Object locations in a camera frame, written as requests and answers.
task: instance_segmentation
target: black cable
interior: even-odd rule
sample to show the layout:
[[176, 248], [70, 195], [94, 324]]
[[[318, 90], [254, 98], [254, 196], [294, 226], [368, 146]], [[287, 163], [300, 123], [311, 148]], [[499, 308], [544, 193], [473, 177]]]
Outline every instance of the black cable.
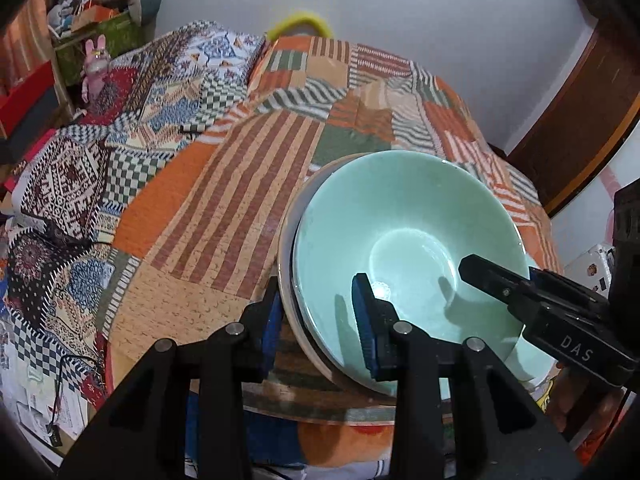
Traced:
[[51, 410], [51, 422], [49, 423], [49, 431], [50, 432], [52, 431], [53, 423], [54, 423], [55, 418], [56, 418], [56, 409], [58, 408], [58, 398], [60, 396], [60, 384], [62, 384], [62, 365], [63, 365], [63, 361], [69, 360], [69, 359], [84, 359], [85, 361], [89, 361], [89, 362], [93, 363], [96, 368], [100, 368], [100, 365], [98, 364], [98, 362], [94, 358], [88, 357], [86, 355], [67, 354], [67, 355], [63, 355], [60, 358], [60, 362], [58, 364], [58, 373], [56, 374], [56, 397], [54, 398], [54, 401], [53, 401], [53, 409]]
[[291, 480], [291, 478], [287, 475], [283, 475], [279, 471], [275, 470], [273, 467], [269, 467], [266, 465], [258, 465], [256, 466], [258, 469], [264, 469], [265, 471], [271, 473], [272, 475], [276, 475], [278, 478], [282, 478], [282, 480]]
[[626, 401], [629, 398], [630, 393], [631, 393], [631, 390], [627, 388], [625, 394], [622, 396], [622, 400], [620, 401], [620, 404], [618, 405], [616, 414], [611, 419], [611, 422], [609, 423], [609, 427], [607, 428], [606, 433], [604, 434], [604, 436], [602, 437], [602, 440], [600, 440], [600, 443], [598, 444], [598, 449], [600, 449], [602, 447], [602, 444], [604, 444], [605, 441], [609, 438], [611, 431], [613, 431], [613, 428], [616, 425], [616, 422], [618, 421], [618, 417], [620, 416], [622, 409], [625, 407]]

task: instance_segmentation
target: bowl rim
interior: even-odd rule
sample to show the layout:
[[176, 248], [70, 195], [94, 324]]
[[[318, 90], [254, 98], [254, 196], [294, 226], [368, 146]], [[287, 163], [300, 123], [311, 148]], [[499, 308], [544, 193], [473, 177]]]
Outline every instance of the bowl rim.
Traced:
[[[383, 156], [384, 157], [398, 156], [399, 152], [402, 153], [401, 156], [409, 156], [409, 157], [415, 157], [415, 158], [425, 158], [425, 159], [431, 159], [433, 162], [437, 162], [439, 164], [449, 164], [450, 167], [456, 168], [457, 171], [461, 171], [464, 174], [463, 178], [467, 178], [470, 182], [473, 182], [474, 183], [473, 186], [476, 186], [479, 189], [479, 192], [484, 193], [484, 195], [487, 197], [488, 200], [493, 201], [494, 205], [499, 205], [498, 210], [500, 210], [502, 213], [504, 213], [505, 218], [509, 220], [509, 222], [511, 223], [511, 225], [513, 227], [513, 231], [515, 232], [515, 235], [516, 235], [516, 240], [517, 240], [517, 242], [519, 244], [519, 247], [521, 249], [521, 252], [522, 252], [522, 263], [523, 263], [523, 269], [524, 269], [523, 272], [526, 272], [527, 275], [528, 275], [529, 266], [528, 266], [527, 260], [526, 260], [526, 258], [527, 258], [526, 248], [524, 247], [524, 242], [522, 241], [522, 236], [520, 235], [520, 232], [518, 231], [518, 228], [517, 228], [515, 222], [511, 218], [511, 215], [509, 215], [509, 212], [504, 207], [504, 205], [500, 202], [500, 200], [494, 195], [493, 191], [491, 189], [489, 189], [484, 182], [482, 182], [481, 180], [479, 180], [476, 177], [474, 177], [472, 174], [470, 174], [464, 168], [461, 168], [457, 164], [454, 164], [451, 161], [446, 160], [444, 158], [440, 158], [438, 156], [431, 155], [430, 153], [414, 152], [414, 151], [411, 151], [411, 150], [384, 150], [382, 152], [373, 152], [373, 153], [362, 154], [361, 156], [358, 156], [358, 157], [354, 158], [354, 160], [350, 161], [351, 168], [353, 169], [354, 164], [362, 164], [362, 161], [366, 160], [368, 158], [373, 158], [373, 157], [381, 158]], [[340, 173], [340, 170], [342, 170], [346, 166], [347, 166], [347, 164], [343, 164], [340, 167], [334, 169], [333, 172], [331, 174], [329, 174], [328, 177], [324, 180], [324, 182], [321, 184], [321, 186], [324, 186], [330, 179], [334, 179], [335, 180], [337, 178], [336, 174]], [[305, 314], [303, 313], [303, 309], [306, 308], [308, 310], [308, 307], [302, 307], [302, 305], [303, 304], [306, 305], [306, 303], [303, 301], [302, 292], [300, 291], [300, 287], [296, 283], [297, 282], [297, 279], [296, 279], [296, 266], [294, 264], [294, 260], [295, 260], [295, 254], [296, 254], [296, 247], [298, 246], [298, 240], [299, 240], [299, 238], [298, 238], [299, 228], [302, 225], [302, 222], [305, 219], [305, 215], [308, 212], [308, 206], [311, 203], [311, 201], [315, 198], [316, 194], [318, 193], [318, 190], [316, 190], [316, 192], [313, 194], [313, 196], [311, 197], [309, 202], [306, 204], [304, 212], [302, 213], [300, 221], [298, 222], [298, 225], [296, 227], [296, 235], [294, 236], [294, 243], [293, 243], [292, 254], [291, 254], [291, 272], [292, 272], [292, 279], [291, 279], [292, 283], [291, 283], [291, 286], [292, 286], [292, 289], [294, 291], [294, 298], [295, 298], [297, 310], [300, 313], [300, 316], [302, 316], [303, 326], [306, 329], [306, 331], [308, 332], [308, 336], [310, 336], [309, 340], [313, 340], [313, 343], [315, 343], [314, 346], [318, 347], [318, 353], [320, 355], [323, 355], [326, 359], [328, 359], [330, 361], [332, 367], [337, 368], [340, 371], [341, 374], [346, 375], [348, 378], [350, 378], [350, 380], [356, 382], [358, 384], [358, 386], [360, 386], [361, 388], [365, 388], [366, 390], [368, 390], [370, 392], [375, 392], [375, 393], [379, 394], [380, 396], [391, 397], [391, 398], [395, 399], [395, 396], [390, 396], [389, 394], [386, 394], [385, 393], [386, 390], [384, 388], [376, 389], [375, 388], [376, 384], [372, 384], [370, 381], [366, 381], [364, 378], [356, 378], [356, 377], [354, 377], [352, 375], [347, 374], [347, 372], [343, 371], [341, 365], [336, 362], [336, 359], [333, 356], [333, 353], [330, 351], [329, 347], [324, 342], [324, 338], [322, 338], [322, 336], [319, 333], [319, 331], [318, 330], [311, 330], [309, 328], [309, 325], [315, 326], [315, 323], [313, 322], [312, 317], [310, 316], [310, 314], [307, 312], [307, 316], [309, 317], [309, 320], [307, 320]], [[515, 348], [516, 343], [517, 343], [518, 339], [520, 338], [521, 333], [522, 333], [522, 328], [521, 328], [520, 332], [518, 333], [518, 335], [516, 336], [516, 338], [514, 340], [514, 343], [513, 343], [513, 347], [511, 348], [511, 351], [509, 352], [508, 355], [511, 355], [511, 353], [513, 352], [513, 349]]]
[[[338, 387], [347, 392], [350, 392], [352, 394], [359, 394], [363, 397], [366, 397], [367, 399], [378, 402], [381, 405], [389, 406], [395, 405], [395, 397], [382, 394], [380, 392], [377, 392], [376, 390], [369, 388], [368, 386], [364, 386], [363, 384], [355, 381], [345, 372], [340, 370], [340, 368], [338, 368], [334, 364], [334, 362], [332, 362], [331, 359], [329, 359], [329, 357], [325, 355], [324, 352], [322, 352], [322, 349], [318, 346], [312, 334], [305, 326], [302, 313], [300, 312], [298, 298], [296, 297], [294, 291], [293, 283], [293, 247], [296, 236], [298, 234], [298, 226], [300, 225], [300, 221], [302, 220], [304, 212], [306, 211], [306, 207], [308, 206], [309, 202], [316, 192], [313, 192], [313, 194], [309, 197], [308, 202], [303, 204], [300, 218], [292, 218], [293, 210], [300, 203], [300, 200], [305, 194], [305, 190], [308, 190], [308, 188], [315, 185], [318, 182], [319, 178], [326, 176], [322, 181], [322, 183], [324, 183], [326, 179], [329, 178], [329, 176], [331, 176], [331, 174], [333, 174], [335, 171], [364, 155], [368, 155], [368, 153], [354, 153], [352, 155], [345, 155], [341, 158], [337, 158], [336, 160], [332, 160], [328, 164], [325, 164], [302, 184], [300, 189], [294, 195], [293, 199], [290, 200], [287, 208], [285, 209], [278, 239], [278, 255], [276, 258], [278, 284], [280, 287], [280, 299], [282, 301], [282, 307], [287, 316], [287, 320], [289, 321], [291, 331], [296, 337], [300, 348], [302, 348], [302, 351], [306, 354], [306, 357], [312, 362], [312, 364], [318, 369], [318, 371], [333, 384], [336, 384]], [[284, 233], [289, 230], [289, 227], [293, 229], [293, 237], [291, 239], [290, 245], [286, 243], [287, 240], [284, 236]], [[289, 261], [288, 275], [286, 271], [286, 260]]]

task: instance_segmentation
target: orange striped fabric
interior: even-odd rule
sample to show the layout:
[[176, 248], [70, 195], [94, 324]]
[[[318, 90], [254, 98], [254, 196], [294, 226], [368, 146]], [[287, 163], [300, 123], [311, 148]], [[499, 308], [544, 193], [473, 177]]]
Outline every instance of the orange striped fabric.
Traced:
[[349, 43], [346, 41], [329, 40], [328, 38], [312, 38], [309, 54], [348, 63]]
[[527, 209], [519, 195], [504, 184], [498, 183], [492, 186], [492, 191], [509, 213], [516, 227], [531, 225]]
[[251, 298], [268, 276], [280, 219], [306, 175], [320, 126], [283, 110], [231, 130], [150, 251], [152, 265]]
[[354, 128], [361, 134], [374, 135], [386, 142], [396, 139], [391, 128], [392, 111], [389, 108], [372, 110], [360, 98], [349, 91], [344, 99], [334, 103], [327, 124], [342, 128]]
[[427, 114], [431, 125], [439, 134], [451, 132], [460, 139], [464, 139], [469, 142], [476, 140], [474, 134], [466, 125], [466, 121], [455, 110], [452, 110], [451, 108], [443, 108], [436, 103], [430, 103], [427, 101], [424, 101], [422, 105], [424, 106], [424, 111]]
[[528, 200], [524, 201], [527, 213], [531, 222], [535, 225], [536, 240], [540, 247], [540, 262], [538, 265], [542, 269], [551, 269], [554, 272], [562, 274], [562, 265], [556, 252], [551, 234], [551, 220], [546, 214], [544, 208], [537, 204], [533, 204]]
[[289, 88], [291, 83], [292, 70], [275, 70], [274, 72], [264, 72], [258, 83], [256, 93], [267, 94], [276, 88]]
[[358, 70], [385, 78], [411, 75], [406, 59], [363, 45], [358, 45]]
[[[468, 142], [453, 134], [450, 130], [439, 132], [442, 147], [447, 160], [452, 162], [470, 162], [476, 164], [482, 170], [489, 170], [488, 161], [484, 154], [480, 152], [478, 146], [473, 142]], [[490, 173], [483, 171], [484, 175], [491, 177]]]
[[120, 218], [112, 245], [144, 258], [180, 208], [215, 146], [187, 146], [146, 184]]

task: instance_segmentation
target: checkered fabric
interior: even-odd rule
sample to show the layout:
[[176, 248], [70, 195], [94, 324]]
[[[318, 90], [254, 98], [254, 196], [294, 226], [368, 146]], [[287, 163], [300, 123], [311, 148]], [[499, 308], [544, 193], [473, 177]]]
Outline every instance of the checkered fabric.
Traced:
[[113, 152], [103, 195], [104, 202], [126, 207], [166, 163], [167, 160], [160, 157]]
[[101, 124], [70, 124], [59, 129], [62, 137], [74, 140], [78, 144], [89, 144], [96, 140], [103, 139], [113, 131], [121, 131], [129, 124], [134, 123], [139, 111], [125, 112], [115, 118], [112, 124], [103, 126]]
[[207, 74], [200, 86], [200, 109], [189, 123], [182, 125], [184, 132], [203, 132], [222, 117], [235, 103], [246, 99], [247, 86], [220, 81]]
[[[14, 340], [16, 353], [20, 359], [36, 370], [42, 370], [50, 377], [56, 377], [60, 357], [69, 353], [55, 338], [31, 329], [29, 323], [19, 312], [11, 313], [14, 324]], [[66, 359], [62, 367], [62, 378], [71, 390], [80, 391], [82, 380], [90, 368], [79, 359]]]

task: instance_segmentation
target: patchwork quilt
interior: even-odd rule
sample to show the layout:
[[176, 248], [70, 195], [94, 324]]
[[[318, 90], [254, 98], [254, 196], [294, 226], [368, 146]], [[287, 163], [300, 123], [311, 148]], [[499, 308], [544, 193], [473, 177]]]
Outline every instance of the patchwork quilt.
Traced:
[[[99, 367], [71, 360], [64, 377], [99, 403], [158, 338], [185, 344], [237, 320], [273, 272], [288, 201], [352, 153], [459, 165], [504, 205], [536, 263], [561, 270], [535, 188], [442, 79], [345, 41], [280, 38], [256, 64], [261, 46], [194, 22], [120, 57], [81, 124], [21, 165], [4, 260], [20, 359], [51, 375], [61, 355], [92, 357]], [[273, 371], [244, 385], [244, 402], [256, 460], [388, 458], [394, 407], [326, 380], [286, 323]], [[255, 447], [274, 435], [280, 448]]]

